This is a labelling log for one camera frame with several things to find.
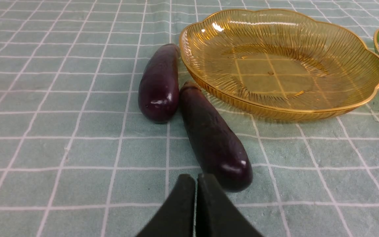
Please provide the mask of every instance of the light green tablecloth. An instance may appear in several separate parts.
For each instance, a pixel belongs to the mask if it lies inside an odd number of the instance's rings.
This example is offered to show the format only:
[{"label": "light green tablecloth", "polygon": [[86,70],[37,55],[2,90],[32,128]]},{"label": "light green tablecloth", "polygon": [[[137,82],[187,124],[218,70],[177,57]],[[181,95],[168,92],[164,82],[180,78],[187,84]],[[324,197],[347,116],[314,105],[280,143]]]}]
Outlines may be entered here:
[{"label": "light green tablecloth", "polygon": [[[370,48],[379,27],[379,0],[0,1],[0,237],[132,237],[195,177],[180,114],[148,122],[136,90],[160,45],[230,8],[295,9]],[[379,93],[311,123],[221,113],[255,172],[229,196],[266,237],[379,237]]]}]

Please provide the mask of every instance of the purple eggplant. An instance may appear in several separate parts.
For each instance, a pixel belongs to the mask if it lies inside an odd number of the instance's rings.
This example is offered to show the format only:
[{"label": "purple eggplant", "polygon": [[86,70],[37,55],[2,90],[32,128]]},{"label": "purple eggplant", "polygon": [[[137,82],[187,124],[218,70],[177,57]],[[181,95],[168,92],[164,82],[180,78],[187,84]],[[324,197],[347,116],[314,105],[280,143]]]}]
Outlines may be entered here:
[{"label": "purple eggplant", "polygon": [[161,46],[147,63],[138,89],[140,111],[155,123],[173,117],[179,105],[179,47]]},{"label": "purple eggplant", "polygon": [[228,192],[240,192],[250,186],[253,171],[244,146],[197,84],[183,85],[179,109],[203,172],[214,174]]}]

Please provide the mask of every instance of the tablecloth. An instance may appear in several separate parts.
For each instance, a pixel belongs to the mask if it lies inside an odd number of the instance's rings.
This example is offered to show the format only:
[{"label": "tablecloth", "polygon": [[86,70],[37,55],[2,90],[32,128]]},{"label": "tablecloth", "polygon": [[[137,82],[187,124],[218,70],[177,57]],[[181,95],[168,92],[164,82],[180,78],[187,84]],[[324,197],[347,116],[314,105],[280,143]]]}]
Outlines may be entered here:
[{"label": "tablecloth", "polygon": [[[179,174],[196,177],[180,114],[149,122],[138,85],[158,47],[235,8],[295,10],[372,50],[379,28],[379,0],[0,1],[0,237],[132,237]],[[228,196],[261,233],[379,237],[379,92],[309,123],[216,106],[254,169]]]}]

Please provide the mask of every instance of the eggplant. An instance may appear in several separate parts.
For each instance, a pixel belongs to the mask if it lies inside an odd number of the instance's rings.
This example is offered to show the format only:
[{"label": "eggplant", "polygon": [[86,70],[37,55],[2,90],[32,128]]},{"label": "eggplant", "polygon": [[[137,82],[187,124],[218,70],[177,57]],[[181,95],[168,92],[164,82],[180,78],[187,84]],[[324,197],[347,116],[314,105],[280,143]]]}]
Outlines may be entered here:
[{"label": "eggplant", "polygon": [[178,110],[178,58],[177,45],[162,45],[144,69],[138,104],[143,115],[155,123],[166,123]]},{"label": "eggplant", "polygon": [[203,172],[215,175],[227,192],[250,186],[253,171],[242,142],[197,84],[185,82],[179,93],[179,109]]}]

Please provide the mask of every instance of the yellow glass plate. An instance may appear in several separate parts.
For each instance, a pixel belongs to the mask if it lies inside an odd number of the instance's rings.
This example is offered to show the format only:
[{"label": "yellow glass plate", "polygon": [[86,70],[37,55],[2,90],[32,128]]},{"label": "yellow glass plate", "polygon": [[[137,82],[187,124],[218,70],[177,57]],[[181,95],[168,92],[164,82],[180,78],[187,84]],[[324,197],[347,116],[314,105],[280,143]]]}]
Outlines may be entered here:
[{"label": "yellow glass plate", "polygon": [[289,10],[220,11],[185,27],[179,45],[208,93],[269,119],[338,116],[379,88],[379,56],[362,39]]}]

